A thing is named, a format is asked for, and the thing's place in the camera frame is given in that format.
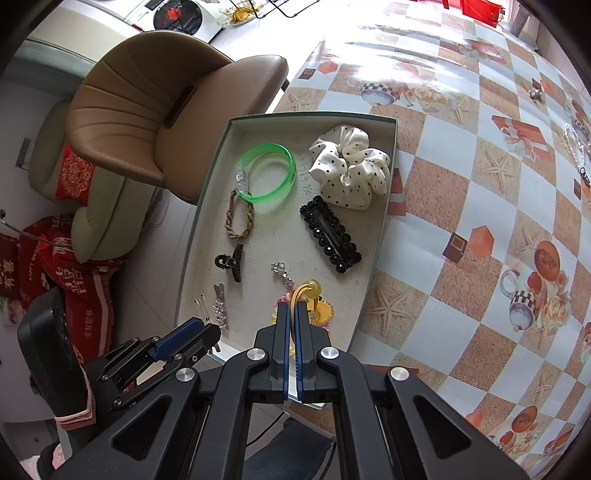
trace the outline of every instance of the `checkered tablecloth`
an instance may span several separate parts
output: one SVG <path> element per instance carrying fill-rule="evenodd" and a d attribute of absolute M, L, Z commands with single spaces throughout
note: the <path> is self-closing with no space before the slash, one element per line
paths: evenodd
<path fill-rule="evenodd" d="M 321 42 L 276 111 L 316 110 L 399 120 L 387 231 L 351 352 L 418 368 L 541 478 L 591 403 L 591 192 L 564 135 L 572 118 L 589 127 L 591 105 L 518 40 L 392 3 Z"/>

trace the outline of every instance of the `scrunchie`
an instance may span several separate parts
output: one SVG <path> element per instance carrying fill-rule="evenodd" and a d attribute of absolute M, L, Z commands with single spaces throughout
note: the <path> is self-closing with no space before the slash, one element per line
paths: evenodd
<path fill-rule="evenodd" d="M 325 202 L 365 210 L 372 191 L 387 193 L 390 157 L 369 148 L 369 137 L 363 130 L 339 125 L 318 137 L 310 153 L 314 158 L 310 175 L 320 183 Z"/>

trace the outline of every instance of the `jewelry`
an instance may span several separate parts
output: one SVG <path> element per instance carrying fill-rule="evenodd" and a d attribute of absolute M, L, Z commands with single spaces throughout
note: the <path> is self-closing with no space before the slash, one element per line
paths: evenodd
<path fill-rule="evenodd" d="M 287 275 L 285 264 L 283 262 L 274 262 L 271 264 L 271 271 L 281 277 L 283 286 L 288 290 L 294 287 L 294 281 Z"/>
<path fill-rule="evenodd" d="M 579 151 L 581 152 L 582 161 L 579 161 L 579 156 L 574 153 L 573 147 L 570 146 L 569 133 L 572 133 L 574 135 L 575 141 L 577 143 L 577 147 L 579 148 Z M 577 168 L 579 169 L 579 173 L 583 177 L 585 185 L 587 187 L 591 187 L 591 181 L 589 181 L 589 177 L 587 176 L 587 170 L 585 169 L 585 147 L 582 144 L 581 140 L 579 140 L 579 134 L 577 133 L 577 131 L 574 129 L 574 127 L 572 125 L 565 124 L 564 136 L 566 137 L 565 138 L 566 147 L 569 149 L 570 154 L 573 156 L 574 162 L 577 164 Z"/>
<path fill-rule="evenodd" d="M 532 87 L 527 91 L 527 93 L 530 94 L 530 98 L 534 103 L 536 103 L 538 100 L 542 100 L 542 90 L 539 88 Z"/>
<path fill-rule="evenodd" d="M 234 229 L 232 228 L 232 221 L 234 219 L 234 204 L 235 204 L 235 200 L 236 200 L 236 190 L 232 190 L 232 193 L 230 194 L 230 205 L 228 206 L 228 211 L 226 212 L 226 232 L 228 232 L 228 235 L 230 236 L 231 239 L 233 240 L 242 240 L 243 238 L 246 238 L 248 235 L 250 235 L 252 227 L 254 225 L 254 220 L 255 220 L 255 208 L 254 205 L 252 204 L 252 202 L 249 202 L 247 200 L 246 201 L 246 227 L 244 227 L 244 230 L 242 233 L 236 233 L 234 231 Z"/>
<path fill-rule="evenodd" d="M 197 308 L 199 309 L 199 313 L 201 314 L 203 324 L 207 325 L 208 323 L 212 323 L 212 321 L 209 318 L 209 309 L 207 308 L 207 300 L 205 298 L 205 295 L 203 295 L 203 293 L 201 294 L 201 302 L 199 302 L 198 299 L 195 299 L 194 301 L 197 304 Z M 222 349 L 219 346 L 219 343 L 216 343 L 213 347 L 216 349 L 217 353 L 222 351 Z M 209 354 L 211 355 L 212 353 L 213 353 L 213 349 L 210 348 Z"/>
<path fill-rule="evenodd" d="M 308 280 L 306 283 L 303 283 L 294 290 L 290 300 L 290 322 L 292 331 L 296 303 L 299 300 L 306 301 L 309 314 L 308 320 L 312 325 L 318 325 L 326 328 L 328 323 L 332 320 L 335 310 L 330 303 L 322 299 L 320 296 L 321 292 L 322 287 L 317 280 Z"/>
<path fill-rule="evenodd" d="M 249 193 L 248 175 L 253 166 L 269 157 L 281 157 L 287 164 L 287 174 L 278 187 L 262 195 L 253 196 Z M 236 191 L 247 202 L 263 202 L 279 199 L 291 190 L 296 181 L 296 162 L 289 150 L 276 143 L 265 143 L 251 148 L 246 152 L 236 168 Z"/>
<path fill-rule="evenodd" d="M 338 273 L 345 273 L 348 268 L 361 262 L 357 245 L 351 241 L 345 227 L 320 195 L 302 206 L 300 213 Z"/>
<path fill-rule="evenodd" d="M 232 276 L 234 277 L 234 281 L 236 283 L 240 283 L 242 279 L 242 274 L 240 272 L 240 260 L 242 259 L 243 248 L 244 244 L 237 244 L 231 257 L 229 255 L 222 254 L 218 255 L 214 260 L 216 267 L 223 268 L 224 270 L 232 270 Z"/>
<path fill-rule="evenodd" d="M 217 323 L 223 332 L 228 331 L 228 314 L 226 312 L 226 296 L 224 294 L 223 283 L 217 283 L 213 286 L 216 292 L 216 299 L 213 301 L 213 311 L 216 314 Z"/>
<path fill-rule="evenodd" d="M 314 160 L 309 172 L 320 184 L 320 196 L 325 202 L 365 210 L 373 193 L 389 193 L 390 157 L 370 148 L 369 137 L 360 128 L 338 125 L 318 137 L 309 150 Z"/>

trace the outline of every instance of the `chain necklace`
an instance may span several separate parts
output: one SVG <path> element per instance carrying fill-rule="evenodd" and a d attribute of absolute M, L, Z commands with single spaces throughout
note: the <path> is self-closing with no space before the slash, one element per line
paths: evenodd
<path fill-rule="evenodd" d="M 579 161 L 579 155 L 577 155 L 574 152 L 573 147 L 570 145 L 570 141 L 569 141 L 570 135 L 569 134 L 572 134 L 575 138 L 575 141 L 577 143 L 577 147 L 581 153 L 581 155 L 580 155 L 581 160 L 580 161 Z M 589 154 L 591 154 L 591 151 L 589 151 L 588 148 L 585 148 L 585 145 L 579 139 L 579 134 L 577 133 L 577 131 L 575 130 L 575 128 L 572 125 L 565 124 L 564 136 L 566 137 L 566 147 L 569 149 L 570 154 L 573 156 L 574 162 L 577 164 L 577 168 L 579 169 L 579 173 L 583 177 L 585 185 L 587 187 L 591 187 L 591 181 L 589 181 L 589 176 L 587 176 L 587 170 L 585 169 L 585 151 L 587 151 L 587 153 L 589 153 Z"/>

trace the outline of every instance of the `white tray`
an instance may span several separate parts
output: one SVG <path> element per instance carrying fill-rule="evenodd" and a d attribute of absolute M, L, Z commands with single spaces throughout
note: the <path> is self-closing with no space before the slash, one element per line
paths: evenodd
<path fill-rule="evenodd" d="M 319 193 L 319 184 L 308 173 L 313 163 L 308 148 L 318 136 L 340 124 L 350 124 L 366 131 L 370 147 L 386 152 L 393 162 L 397 124 L 391 118 L 307 112 L 252 115 L 230 120 L 197 205 L 183 267 L 176 319 L 177 325 L 180 325 L 193 316 L 200 316 L 194 299 L 202 293 L 207 298 L 213 317 L 213 285 L 223 283 L 229 331 L 222 335 L 222 351 L 214 352 L 218 360 L 225 362 L 232 355 L 252 347 L 257 330 L 271 323 L 275 302 L 285 294 L 283 284 L 271 272 L 271 263 L 278 261 L 285 263 L 296 285 L 309 278 L 320 282 L 322 297 L 335 307 L 335 316 L 330 323 L 331 343 L 341 350 L 348 349 L 374 271 L 388 195 L 374 194 L 365 211 L 331 205 L 363 257 L 361 263 L 344 274 L 337 273 L 300 216 L 299 208 Z M 290 150 L 297 166 L 297 180 L 281 202 L 256 203 L 255 226 L 250 236 L 242 241 L 233 241 L 228 237 L 224 224 L 229 196 L 235 184 L 236 165 L 241 155 L 250 148 L 268 142 L 278 143 Z M 267 175 L 264 178 L 253 176 L 251 193 L 260 193 L 254 191 L 257 181 L 258 186 L 260 182 L 276 181 L 274 176 L 285 176 L 285 169 L 274 171 L 270 167 L 264 174 Z M 237 232 L 243 230 L 244 206 L 244 202 L 238 200 L 234 221 Z M 234 282 L 230 270 L 221 270 L 214 265 L 217 255 L 232 255 L 237 243 L 244 243 L 241 283 Z M 290 396 L 294 394 L 295 382 L 291 378 Z"/>

